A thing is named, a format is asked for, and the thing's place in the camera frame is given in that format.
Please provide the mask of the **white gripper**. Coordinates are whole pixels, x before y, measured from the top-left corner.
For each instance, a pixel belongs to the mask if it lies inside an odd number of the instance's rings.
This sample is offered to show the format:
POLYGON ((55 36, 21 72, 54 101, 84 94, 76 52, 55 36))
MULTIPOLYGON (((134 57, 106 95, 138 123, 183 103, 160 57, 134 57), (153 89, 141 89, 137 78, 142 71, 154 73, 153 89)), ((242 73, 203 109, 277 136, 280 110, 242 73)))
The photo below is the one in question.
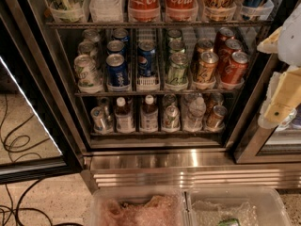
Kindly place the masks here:
MULTIPOLYGON (((259 52, 276 54, 291 65, 301 66, 301 4, 276 29, 257 46, 259 52)), ((267 93, 267 108, 263 117, 280 124, 292 110, 301 104, 301 68, 290 67, 284 73, 273 73, 267 93)))

